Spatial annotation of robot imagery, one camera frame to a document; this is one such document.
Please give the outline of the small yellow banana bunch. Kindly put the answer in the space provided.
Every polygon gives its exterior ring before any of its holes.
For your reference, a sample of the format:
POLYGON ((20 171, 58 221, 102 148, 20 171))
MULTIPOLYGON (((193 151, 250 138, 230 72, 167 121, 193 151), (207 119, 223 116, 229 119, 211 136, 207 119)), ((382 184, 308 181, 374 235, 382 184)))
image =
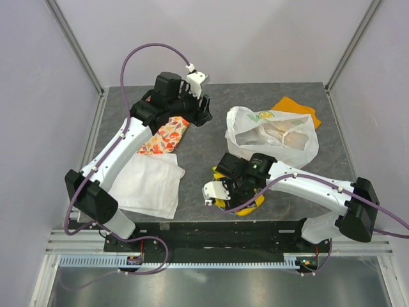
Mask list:
POLYGON ((219 173, 219 172, 217 171, 217 167, 216 167, 216 166, 214 166, 214 167, 212 168, 212 171, 213 171, 213 179, 216 180, 216 181, 218 181, 218 180, 220 180, 220 179, 222 179, 222 178, 225 177, 223 174, 221 174, 221 173, 219 173))

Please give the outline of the white plastic bag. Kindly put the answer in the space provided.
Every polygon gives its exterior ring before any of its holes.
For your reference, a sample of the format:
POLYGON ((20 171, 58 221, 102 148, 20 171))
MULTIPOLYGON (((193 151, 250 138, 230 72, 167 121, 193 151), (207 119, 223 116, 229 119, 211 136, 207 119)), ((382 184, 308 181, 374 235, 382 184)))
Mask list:
POLYGON ((251 111, 232 107, 226 115, 228 152, 249 160, 255 153, 269 155, 298 169, 318 154, 319 142, 309 114, 251 111))

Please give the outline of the large yellow banana bunch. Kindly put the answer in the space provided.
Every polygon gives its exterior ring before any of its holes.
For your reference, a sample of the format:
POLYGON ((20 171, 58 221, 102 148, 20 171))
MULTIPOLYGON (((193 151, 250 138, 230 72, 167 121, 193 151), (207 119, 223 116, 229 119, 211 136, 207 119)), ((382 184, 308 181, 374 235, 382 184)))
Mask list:
POLYGON ((214 200, 214 205, 216 205, 218 208, 222 210, 229 210, 229 202, 227 200, 216 198, 214 200))

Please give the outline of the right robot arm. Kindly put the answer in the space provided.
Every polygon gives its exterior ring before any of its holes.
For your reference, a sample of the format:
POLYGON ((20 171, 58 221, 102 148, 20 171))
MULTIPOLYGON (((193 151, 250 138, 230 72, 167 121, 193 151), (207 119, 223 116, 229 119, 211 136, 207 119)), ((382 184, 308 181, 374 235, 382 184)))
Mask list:
POLYGON ((325 178, 262 153, 250 159, 226 153, 213 175, 203 187, 205 201, 238 216, 258 208, 267 190, 292 194, 328 209, 322 216, 300 221, 292 237, 299 251, 309 251, 315 244, 341 235, 371 242, 379 201, 365 178, 358 177, 355 182, 325 178))

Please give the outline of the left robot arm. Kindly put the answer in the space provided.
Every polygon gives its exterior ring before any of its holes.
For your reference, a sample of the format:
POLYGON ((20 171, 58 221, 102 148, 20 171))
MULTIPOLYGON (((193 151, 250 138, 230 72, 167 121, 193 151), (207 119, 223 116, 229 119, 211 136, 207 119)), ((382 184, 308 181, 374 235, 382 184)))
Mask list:
POLYGON ((180 116, 197 127, 212 119, 210 97, 203 93, 209 80, 209 75, 197 70, 184 79, 161 72, 153 89, 130 107, 130 116, 97 157, 80 171, 71 169, 65 175, 70 206, 115 233, 125 251, 135 251, 140 236, 109 190, 130 158, 171 117, 180 116))

